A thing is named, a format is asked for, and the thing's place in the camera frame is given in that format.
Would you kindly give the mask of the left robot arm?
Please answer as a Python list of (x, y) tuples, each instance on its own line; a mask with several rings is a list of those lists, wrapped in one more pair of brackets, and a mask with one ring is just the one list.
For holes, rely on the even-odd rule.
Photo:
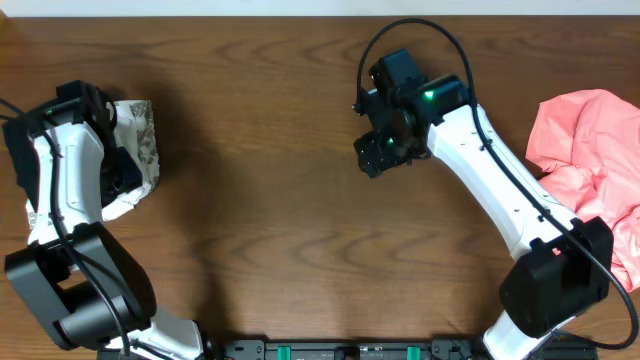
[(108, 231), (160, 175), (147, 100), (115, 101), (76, 80), (2, 126), (30, 234), (4, 271), (53, 343), (101, 359), (209, 359), (198, 324), (158, 306), (143, 267)]

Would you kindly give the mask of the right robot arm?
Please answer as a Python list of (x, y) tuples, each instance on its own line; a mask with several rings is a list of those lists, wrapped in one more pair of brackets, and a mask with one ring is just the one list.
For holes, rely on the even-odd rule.
[(375, 178), (433, 156), (464, 183), (499, 230), (515, 264), (499, 288), (503, 312), (483, 335), (492, 359), (526, 359), (553, 331), (608, 295), (613, 235), (600, 218), (560, 204), (497, 135), (452, 74), (429, 80), (405, 49), (369, 70), (361, 91), (372, 129), (354, 143)]

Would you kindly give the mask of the black t-shirt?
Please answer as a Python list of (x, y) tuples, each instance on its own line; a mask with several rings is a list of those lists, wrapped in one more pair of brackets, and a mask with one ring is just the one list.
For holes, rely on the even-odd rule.
[(29, 137), (29, 130), (18, 120), (8, 120), (2, 126), (2, 130), (17, 184), (24, 189), (31, 206), (36, 209), (39, 200), (39, 161)]

